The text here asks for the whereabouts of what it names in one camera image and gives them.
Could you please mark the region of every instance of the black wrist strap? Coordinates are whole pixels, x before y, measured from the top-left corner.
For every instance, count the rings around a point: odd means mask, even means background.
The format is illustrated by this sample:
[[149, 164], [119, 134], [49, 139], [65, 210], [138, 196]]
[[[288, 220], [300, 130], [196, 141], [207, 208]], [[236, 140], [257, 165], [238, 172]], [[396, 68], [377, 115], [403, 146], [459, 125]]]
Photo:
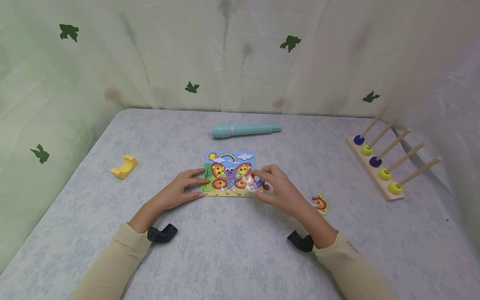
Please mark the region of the black wrist strap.
[[302, 239], [295, 230], [287, 237], [287, 239], [300, 251], [310, 252], [313, 249], [313, 240], [310, 234]]
[[155, 227], [150, 227], [147, 233], [147, 239], [155, 243], [168, 243], [177, 234], [178, 229], [172, 224], [168, 224], [162, 231]]

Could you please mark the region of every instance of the dark green bird shape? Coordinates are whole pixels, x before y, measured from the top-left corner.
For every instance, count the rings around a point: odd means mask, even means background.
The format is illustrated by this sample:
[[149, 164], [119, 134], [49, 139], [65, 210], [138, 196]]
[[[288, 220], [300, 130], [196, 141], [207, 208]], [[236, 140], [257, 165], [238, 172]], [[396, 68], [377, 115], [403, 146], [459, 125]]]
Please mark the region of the dark green bird shape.
[[68, 38], [68, 36], [70, 36], [72, 40], [75, 41], [75, 43], [77, 42], [77, 36], [78, 36], [77, 32], [79, 32], [78, 27], [73, 27], [72, 25], [60, 24], [60, 30], [62, 31], [62, 33], [60, 34], [61, 39]]
[[192, 83], [189, 81], [187, 87], [185, 88], [185, 91], [189, 91], [190, 93], [197, 93], [197, 88], [199, 87], [199, 84], [192, 85]]
[[374, 99], [379, 98], [380, 95], [376, 95], [375, 91], [372, 91], [370, 94], [368, 94], [362, 101], [371, 103]]
[[47, 161], [50, 154], [48, 154], [46, 151], [43, 150], [42, 145], [38, 144], [36, 147], [38, 150], [30, 149], [30, 151], [35, 153], [35, 156], [40, 158], [40, 163], [43, 164], [44, 162]]
[[299, 39], [298, 37], [296, 36], [287, 36], [287, 39], [285, 41], [285, 43], [283, 43], [282, 45], [280, 45], [280, 48], [283, 48], [285, 49], [286, 46], [288, 46], [288, 52], [290, 53], [290, 51], [292, 51], [293, 48], [295, 48], [295, 46], [301, 41], [301, 39]]

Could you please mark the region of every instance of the teal toy flashlight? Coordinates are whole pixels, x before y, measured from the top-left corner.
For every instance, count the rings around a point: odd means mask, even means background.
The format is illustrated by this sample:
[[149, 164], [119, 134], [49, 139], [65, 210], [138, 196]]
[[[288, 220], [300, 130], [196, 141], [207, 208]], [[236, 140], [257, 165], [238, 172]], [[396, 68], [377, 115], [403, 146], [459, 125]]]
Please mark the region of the teal toy flashlight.
[[282, 131], [282, 125], [274, 124], [217, 124], [212, 126], [214, 138], [225, 138], [233, 135], [261, 134]]

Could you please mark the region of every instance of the blue bead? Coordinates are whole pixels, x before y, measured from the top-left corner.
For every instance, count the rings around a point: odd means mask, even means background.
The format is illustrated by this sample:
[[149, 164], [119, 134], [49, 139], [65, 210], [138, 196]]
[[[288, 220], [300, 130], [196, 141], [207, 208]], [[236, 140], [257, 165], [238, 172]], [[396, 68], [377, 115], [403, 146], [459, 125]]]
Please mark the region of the blue bead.
[[353, 138], [353, 142], [359, 146], [363, 144], [364, 141], [365, 141], [365, 138], [364, 137], [360, 138], [360, 135], [357, 135], [356, 137]]
[[376, 168], [376, 167], [379, 167], [381, 164], [382, 164], [382, 160], [381, 159], [377, 160], [376, 156], [370, 158], [370, 166]]

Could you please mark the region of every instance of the gray table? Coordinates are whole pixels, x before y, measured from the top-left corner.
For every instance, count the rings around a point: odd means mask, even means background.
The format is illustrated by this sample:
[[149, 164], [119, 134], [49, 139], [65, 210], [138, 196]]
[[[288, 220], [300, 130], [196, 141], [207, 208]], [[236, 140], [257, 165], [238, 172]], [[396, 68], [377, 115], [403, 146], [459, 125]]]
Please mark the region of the gray table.
[[[219, 122], [279, 122], [283, 132], [213, 140]], [[0, 276], [1, 299], [66, 299], [120, 223], [175, 175], [203, 166], [207, 150], [252, 150], [255, 164], [277, 164], [308, 199], [330, 200], [326, 218], [380, 270], [400, 299], [478, 299], [480, 266], [434, 186], [419, 176], [406, 198], [383, 200], [344, 139], [369, 119], [128, 109], [118, 114]], [[379, 122], [367, 138], [384, 125]], [[395, 138], [388, 132], [382, 149]], [[138, 167], [110, 173], [134, 156]], [[403, 154], [400, 146], [387, 164]], [[415, 167], [401, 165], [403, 177]], [[341, 299], [312, 253], [286, 237], [304, 230], [253, 198], [205, 197], [156, 223], [179, 232], [153, 246], [125, 299]]]

